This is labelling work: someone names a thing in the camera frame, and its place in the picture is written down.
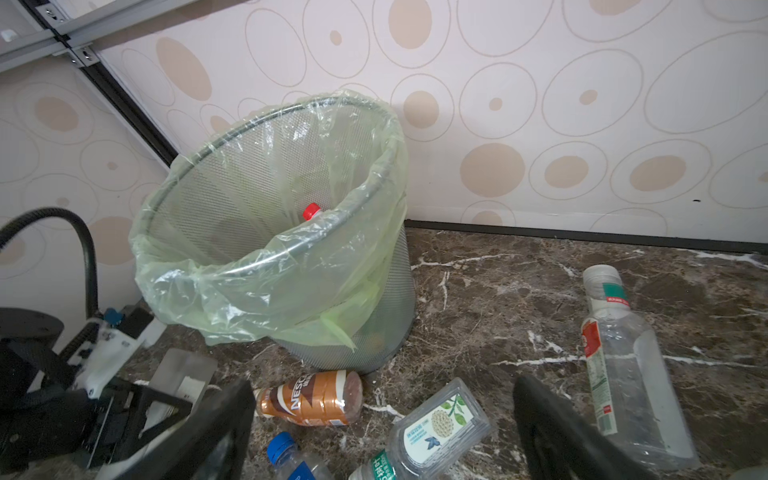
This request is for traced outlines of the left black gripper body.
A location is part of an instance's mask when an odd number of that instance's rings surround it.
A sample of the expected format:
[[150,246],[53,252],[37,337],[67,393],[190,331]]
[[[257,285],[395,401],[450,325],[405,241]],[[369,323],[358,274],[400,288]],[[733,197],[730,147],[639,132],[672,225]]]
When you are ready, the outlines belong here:
[[192,401],[119,378],[98,399],[72,390],[71,364],[99,329],[89,320],[73,354],[55,353],[62,322],[21,308],[1,311],[1,471],[71,455],[83,469],[124,461],[186,419]]

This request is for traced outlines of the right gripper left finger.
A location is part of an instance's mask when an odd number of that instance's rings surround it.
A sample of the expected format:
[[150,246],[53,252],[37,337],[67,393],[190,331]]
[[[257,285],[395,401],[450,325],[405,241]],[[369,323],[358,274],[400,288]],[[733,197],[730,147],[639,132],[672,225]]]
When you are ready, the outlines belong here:
[[238,379],[205,400],[174,433],[122,479],[239,479],[248,452],[256,400]]

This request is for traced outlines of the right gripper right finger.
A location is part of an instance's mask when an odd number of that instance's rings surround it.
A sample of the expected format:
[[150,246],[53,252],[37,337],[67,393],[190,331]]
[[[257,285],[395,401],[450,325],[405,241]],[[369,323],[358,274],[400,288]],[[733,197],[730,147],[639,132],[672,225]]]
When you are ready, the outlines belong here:
[[533,479],[654,479],[565,399],[530,375],[513,389],[514,417]]

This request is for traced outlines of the blue label bottle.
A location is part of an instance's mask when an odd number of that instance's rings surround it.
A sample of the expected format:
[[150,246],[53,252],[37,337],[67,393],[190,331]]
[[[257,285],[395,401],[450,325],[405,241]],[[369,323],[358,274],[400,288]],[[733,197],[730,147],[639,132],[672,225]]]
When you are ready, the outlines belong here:
[[277,480],[333,480],[334,475],[316,453],[301,450],[288,432],[276,435],[266,448]]

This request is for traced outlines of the brown tea bottle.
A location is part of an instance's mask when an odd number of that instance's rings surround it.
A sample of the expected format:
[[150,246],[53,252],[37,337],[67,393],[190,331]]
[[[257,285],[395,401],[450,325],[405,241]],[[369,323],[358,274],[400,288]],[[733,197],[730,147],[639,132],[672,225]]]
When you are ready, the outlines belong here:
[[362,410],[363,383],[355,371],[325,371],[257,389],[254,395],[258,417],[306,427],[349,426]]

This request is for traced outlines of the clear bottle green cap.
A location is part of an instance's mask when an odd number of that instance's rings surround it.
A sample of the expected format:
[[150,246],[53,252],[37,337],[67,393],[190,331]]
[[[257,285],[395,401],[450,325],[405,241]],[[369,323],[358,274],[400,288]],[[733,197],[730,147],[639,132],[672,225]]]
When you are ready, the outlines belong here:
[[468,386],[451,380],[390,432],[386,447],[352,479],[435,479],[492,432]]

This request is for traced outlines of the white bottle red cap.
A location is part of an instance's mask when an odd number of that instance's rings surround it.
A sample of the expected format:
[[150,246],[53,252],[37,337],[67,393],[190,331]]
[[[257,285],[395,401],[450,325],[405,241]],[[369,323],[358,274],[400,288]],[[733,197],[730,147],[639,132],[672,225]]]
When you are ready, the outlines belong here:
[[323,208],[320,205],[318,205],[317,203],[311,203],[304,209],[302,216],[305,221],[310,221],[315,216],[321,214],[322,212],[323,212]]

